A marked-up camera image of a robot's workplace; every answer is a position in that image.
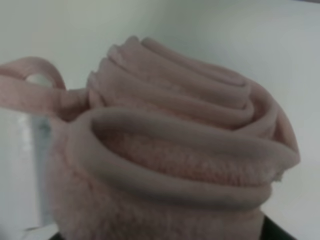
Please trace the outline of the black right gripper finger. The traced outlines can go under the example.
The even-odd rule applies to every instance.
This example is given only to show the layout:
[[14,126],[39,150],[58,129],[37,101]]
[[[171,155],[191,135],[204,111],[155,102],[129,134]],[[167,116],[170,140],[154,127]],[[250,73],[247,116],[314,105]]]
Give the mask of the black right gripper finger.
[[289,234],[268,216],[264,216],[261,240],[297,240],[294,236]]

